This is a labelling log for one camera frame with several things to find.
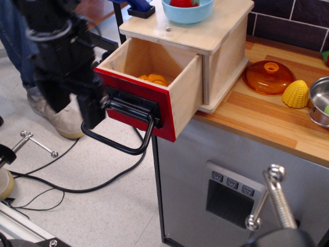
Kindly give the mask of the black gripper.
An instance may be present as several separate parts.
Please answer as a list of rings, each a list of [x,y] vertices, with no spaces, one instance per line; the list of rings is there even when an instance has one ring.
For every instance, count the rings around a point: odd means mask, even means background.
[[[57,113],[70,103],[70,94],[77,95],[86,129],[93,129],[105,118],[108,94],[94,72],[73,72],[60,76],[36,69],[34,79],[43,96]]]

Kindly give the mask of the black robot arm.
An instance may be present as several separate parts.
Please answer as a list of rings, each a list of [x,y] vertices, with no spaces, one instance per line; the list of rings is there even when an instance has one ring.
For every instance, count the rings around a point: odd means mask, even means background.
[[[83,129],[105,118],[105,90],[93,71],[94,45],[78,1],[14,1],[27,22],[26,36],[38,46],[30,55],[34,78],[50,106],[60,112],[77,96]]]

